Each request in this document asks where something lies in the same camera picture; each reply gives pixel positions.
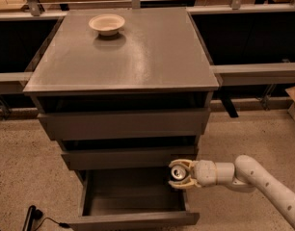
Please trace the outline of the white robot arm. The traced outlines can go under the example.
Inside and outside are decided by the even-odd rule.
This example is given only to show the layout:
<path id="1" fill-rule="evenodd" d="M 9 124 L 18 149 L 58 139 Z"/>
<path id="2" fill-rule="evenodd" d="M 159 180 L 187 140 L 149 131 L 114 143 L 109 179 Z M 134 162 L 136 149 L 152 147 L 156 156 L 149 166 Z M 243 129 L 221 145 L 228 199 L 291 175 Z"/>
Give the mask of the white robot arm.
<path id="1" fill-rule="evenodd" d="M 240 155 L 233 163 L 177 159 L 170 162 L 169 168 L 169 184 L 178 190 L 213 186 L 238 192 L 258 189 L 295 230 L 295 192 L 250 156 Z"/>

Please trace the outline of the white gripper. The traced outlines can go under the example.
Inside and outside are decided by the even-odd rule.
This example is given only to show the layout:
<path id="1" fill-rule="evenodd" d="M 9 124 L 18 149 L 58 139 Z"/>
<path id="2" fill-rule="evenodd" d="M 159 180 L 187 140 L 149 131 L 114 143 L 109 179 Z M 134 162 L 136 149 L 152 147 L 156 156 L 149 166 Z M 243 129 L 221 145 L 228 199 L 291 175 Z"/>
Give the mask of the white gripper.
<path id="1" fill-rule="evenodd" d="M 192 172 L 192 178 L 186 177 L 181 181 L 170 180 L 174 189 L 186 190 L 193 187 L 215 186 L 217 182 L 216 165 L 212 161 L 192 161 L 188 159 L 173 160 L 169 164 L 172 171 Z"/>

